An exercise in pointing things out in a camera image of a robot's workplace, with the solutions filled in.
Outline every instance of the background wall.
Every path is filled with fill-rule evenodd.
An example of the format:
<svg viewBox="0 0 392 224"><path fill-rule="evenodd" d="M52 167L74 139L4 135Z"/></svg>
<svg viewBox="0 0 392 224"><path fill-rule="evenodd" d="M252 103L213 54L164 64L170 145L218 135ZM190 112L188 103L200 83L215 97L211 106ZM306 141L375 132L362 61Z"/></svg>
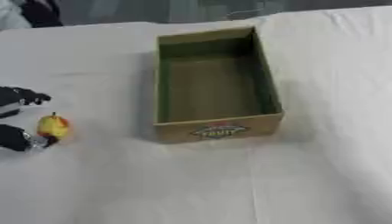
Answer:
<svg viewBox="0 0 392 224"><path fill-rule="evenodd" d="M191 23L240 19L279 11L388 4L388 0L58 0L67 25L131 21Z"/></svg>

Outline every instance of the table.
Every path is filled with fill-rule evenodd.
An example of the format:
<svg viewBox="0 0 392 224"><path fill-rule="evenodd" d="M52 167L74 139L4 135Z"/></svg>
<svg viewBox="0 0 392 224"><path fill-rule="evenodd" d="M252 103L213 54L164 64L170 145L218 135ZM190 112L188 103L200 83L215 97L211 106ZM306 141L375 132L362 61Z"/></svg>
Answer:
<svg viewBox="0 0 392 224"><path fill-rule="evenodd" d="M392 8L209 24L98 24L0 33L2 85L53 97L74 139L0 150L7 224L387 223ZM152 134L157 35L255 25L286 116L279 133L163 145Z"/></svg>

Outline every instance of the dark object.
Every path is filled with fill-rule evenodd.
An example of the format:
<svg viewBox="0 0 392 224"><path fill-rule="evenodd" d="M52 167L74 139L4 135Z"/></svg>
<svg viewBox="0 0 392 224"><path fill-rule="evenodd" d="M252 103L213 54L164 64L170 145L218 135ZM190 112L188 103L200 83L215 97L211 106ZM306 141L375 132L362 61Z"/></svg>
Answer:
<svg viewBox="0 0 392 224"><path fill-rule="evenodd" d="M47 148L58 141L55 136L31 136L24 129L0 124L0 147L13 151L29 151L36 147Z"/></svg>
<svg viewBox="0 0 392 224"><path fill-rule="evenodd" d="M7 116L14 116L19 113L18 108L11 107L9 110L6 108L10 105L30 105L32 103L40 105L42 102L48 102L52 99L47 94L36 93L30 89L21 87L0 87L0 118Z"/></svg>
<svg viewBox="0 0 392 224"><path fill-rule="evenodd" d="M46 0L47 5L35 0L26 0L20 8L22 15L32 27L63 26L60 20L60 8L54 0Z"/></svg>
<svg viewBox="0 0 392 224"><path fill-rule="evenodd" d="M24 133L23 129L0 124L0 146L14 151L27 151L31 144Z"/></svg>

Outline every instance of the robotic hand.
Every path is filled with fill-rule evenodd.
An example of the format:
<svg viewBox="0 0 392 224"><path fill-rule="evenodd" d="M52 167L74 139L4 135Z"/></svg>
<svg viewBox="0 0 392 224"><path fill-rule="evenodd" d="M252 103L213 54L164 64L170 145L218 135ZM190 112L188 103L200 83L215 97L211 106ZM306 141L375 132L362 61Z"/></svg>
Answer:
<svg viewBox="0 0 392 224"><path fill-rule="evenodd" d="M22 105L40 105L51 99L47 94L35 93L26 88L0 87L0 118L17 115Z"/></svg>
<svg viewBox="0 0 392 224"><path fill-rule="evenodd" d="M17 115L20 112L20 106L48 102L51 97L47 94L40 94L30 89L20 87L0 87L0 118ZM0 146L14 151L28 151L29 149L41 144L47 147L53 144L56 139L44 139L30 136L23 129L12 127L6 124L0 124Z"/></svg>

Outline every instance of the open box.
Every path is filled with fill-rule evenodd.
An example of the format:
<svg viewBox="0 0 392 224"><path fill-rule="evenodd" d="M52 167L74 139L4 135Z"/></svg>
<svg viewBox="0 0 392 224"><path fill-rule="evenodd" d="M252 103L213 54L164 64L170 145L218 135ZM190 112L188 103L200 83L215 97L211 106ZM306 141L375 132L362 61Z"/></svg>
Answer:
<svg viewBox="0 0 392 224"><path fill-rule="evenodd" d="M162 142L275 132L283 111L254 27L161 36L157 44Z"/></svg>

